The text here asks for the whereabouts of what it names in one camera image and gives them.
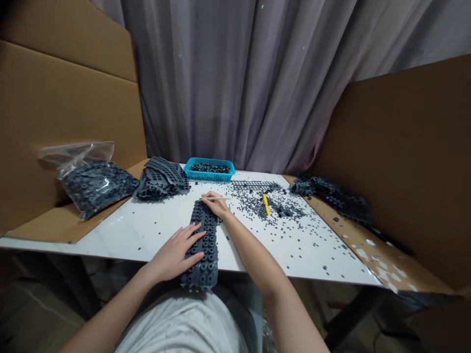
person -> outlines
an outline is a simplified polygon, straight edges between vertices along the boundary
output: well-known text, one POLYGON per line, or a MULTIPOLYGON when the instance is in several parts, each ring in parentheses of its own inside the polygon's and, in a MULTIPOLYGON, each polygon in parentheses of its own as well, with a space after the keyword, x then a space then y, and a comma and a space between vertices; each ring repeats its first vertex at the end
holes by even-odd
MULTIPOLYGON (((235 217, 224 200, 209 191, 202 201, 226 225, 240 258, 260 290, 276 351, 328 352, 290 280, 270 252, 235 217)), ((211 291, 169 292, 126 327, 146 294, 157 283, 169 281, 203 257, 185 259, 188 249, 206 232, 192 235, 201 224, 190 224, 173 234, 125 287, 62 348, 61 353, 112 352, 247 352, 239 326, 224 303, 211 291)))

ziplock bag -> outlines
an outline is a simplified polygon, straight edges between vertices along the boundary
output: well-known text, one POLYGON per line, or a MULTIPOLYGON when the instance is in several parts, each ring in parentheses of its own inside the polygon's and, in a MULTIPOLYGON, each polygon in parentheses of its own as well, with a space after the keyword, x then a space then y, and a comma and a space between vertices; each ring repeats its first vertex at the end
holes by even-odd
POLYGON ((67 195, 86 220, 131 195, 139 180, 110 162, 113 141, 88 141, 42 148, 38 157, 56 164, 67 195))

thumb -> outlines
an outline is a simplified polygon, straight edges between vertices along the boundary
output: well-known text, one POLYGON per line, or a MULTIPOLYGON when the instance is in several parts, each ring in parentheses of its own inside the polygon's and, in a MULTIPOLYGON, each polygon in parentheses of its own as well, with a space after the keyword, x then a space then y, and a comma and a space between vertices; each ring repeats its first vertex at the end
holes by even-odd
POLYGON ((209 207, 211 210, 213 210, 213 209, 212 209, 212 208, 214 207, 214 203, 213 203, 213 202, 211 202, 210 200, 205 199, 205 198, 202 198, 202 201, 203 201, 206 205, 208 205, 208 207, 209 207))
POLYGON ((183 272, 188 270, 191 266, 196 265, 198 262, 200 262, 200 260, 203 257, 205 257, 205 253, 204 252, 199 252, 199 253, 196 253, 193 256, 189 257, 188 259, 184 260, 183 261, 183 268, 184 268, 183 272))

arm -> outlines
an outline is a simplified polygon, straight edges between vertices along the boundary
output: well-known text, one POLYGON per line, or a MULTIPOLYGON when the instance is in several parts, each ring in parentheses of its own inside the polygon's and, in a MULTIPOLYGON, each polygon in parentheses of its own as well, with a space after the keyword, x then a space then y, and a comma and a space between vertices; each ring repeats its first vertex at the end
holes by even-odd
POLYGON ((263 244, 230 212, 221 197, 210 191, 203 202, 220 217, 237 247, 242 262, 267 304, 278 352, 328 352, 322 337, 282 268, 263 244))
POLYGON ((175 278, 203 258, 204 254, 199 252, 185 259, 188 249, 206 234, 203 231, 192 236, 199 227, 201 224, 193 223, 172 235, 154 258, 67 342, 60 353, 112 352, 147 292, 157 283, 175 278))

hand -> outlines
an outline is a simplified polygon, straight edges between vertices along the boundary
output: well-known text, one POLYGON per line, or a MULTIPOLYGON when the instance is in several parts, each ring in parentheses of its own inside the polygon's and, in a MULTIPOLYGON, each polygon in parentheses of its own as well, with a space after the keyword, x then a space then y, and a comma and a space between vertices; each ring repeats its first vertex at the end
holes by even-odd
POLYGON ((226 215, 231 214, 229 208, 226 205, 225 200, 208 200, 207 197, 222 197, 222 195, 209 191, 207 194, 201 195, 202 201, 208 205, 213 213, 221 219, 224 219, 226 215))
POLYGON ((154 258, 142 267, 141 270, 151 285, 175 278, 205 256, 203 252, 199 252, 185 259, 188 249, 206 234, 206 231, 202 231, 192 235, 199 227, 201 227, 201 223, 197 225, 192 223, 185 228, 180 227, 160 248, 154 258))

